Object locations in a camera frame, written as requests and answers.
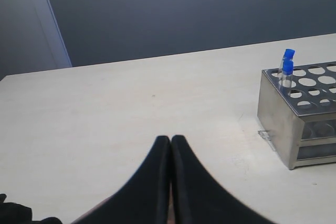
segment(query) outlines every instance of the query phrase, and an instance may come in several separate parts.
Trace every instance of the gray wall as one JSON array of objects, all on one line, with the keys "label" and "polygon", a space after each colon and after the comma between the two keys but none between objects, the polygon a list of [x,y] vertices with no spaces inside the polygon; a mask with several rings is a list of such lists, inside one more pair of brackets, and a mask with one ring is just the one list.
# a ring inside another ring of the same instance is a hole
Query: gray wall
[{"label": "gray wall", "polygon": [[47,0],[0,0],[0,80],[70,67]]},{"label": "gray wall", "polygon": [[50,0],[74,66],[336,32],[336,0]]}]

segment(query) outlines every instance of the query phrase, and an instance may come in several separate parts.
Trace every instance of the white table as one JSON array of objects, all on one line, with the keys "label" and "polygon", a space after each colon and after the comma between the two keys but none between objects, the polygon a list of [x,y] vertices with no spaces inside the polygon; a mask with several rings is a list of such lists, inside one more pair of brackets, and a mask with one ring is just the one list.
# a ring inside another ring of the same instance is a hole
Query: white table
[{"label": "white table", "polygon": [[288,170],[257,133],[260,74],[336,60],[336,34],[8,76],[0,193],[70,223],[115,193],[155,137],[184,134],[229,192],[278,223],[333,223],[336,164]]}]

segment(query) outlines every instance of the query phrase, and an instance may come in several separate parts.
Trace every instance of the blue cap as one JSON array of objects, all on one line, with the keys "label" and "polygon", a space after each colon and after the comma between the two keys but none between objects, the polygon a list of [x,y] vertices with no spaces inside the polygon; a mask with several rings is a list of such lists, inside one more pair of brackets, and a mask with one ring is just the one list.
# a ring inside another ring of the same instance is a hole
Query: blue cap
[{"label": "blue cap", "polygon": [[284,59],[292,59],[293,58],[293,56],[294,56],[294,54],[295,54],[295,50],[293,50],[293,49],[286,49],[285,50],[285,54],[283,55],[284,57]]},{"label": "blue cap", "polygon": [[285,59],[283,61],[283,67],[282,67],[282,71],[284,74],[286,75],[290,75],[290,74],[293,74],[293,68],[294,68],[294,63],[292,60],[289,60],[289,59]]}]

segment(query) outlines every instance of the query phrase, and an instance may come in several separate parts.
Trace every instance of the stainless steel test tube rack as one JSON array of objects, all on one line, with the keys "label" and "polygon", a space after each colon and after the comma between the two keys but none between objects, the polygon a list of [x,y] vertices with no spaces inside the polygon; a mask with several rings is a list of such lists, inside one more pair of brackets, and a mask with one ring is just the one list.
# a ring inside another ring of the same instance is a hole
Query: stainless steel test tube rack
[{"label": "stainless steel test tube rack", "polygon": [[258,118],[289,169],[336,162],[336,61],[295,67],[291,88],[278,69],[261,73]]}]

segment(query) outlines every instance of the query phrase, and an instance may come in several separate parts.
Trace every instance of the table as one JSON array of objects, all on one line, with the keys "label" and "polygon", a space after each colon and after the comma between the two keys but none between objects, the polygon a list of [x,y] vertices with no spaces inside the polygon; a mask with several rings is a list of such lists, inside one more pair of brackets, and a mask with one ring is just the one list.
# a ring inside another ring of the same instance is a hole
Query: table
[{"label": "table", "polygon": [[184,134],[213,177],[278,223],[332,223],[336,164],[288,170],[259,135],[261,70],[336,59],[336,34],[8,76],[0,190],[70,223],[114,194],[155,137]]}]

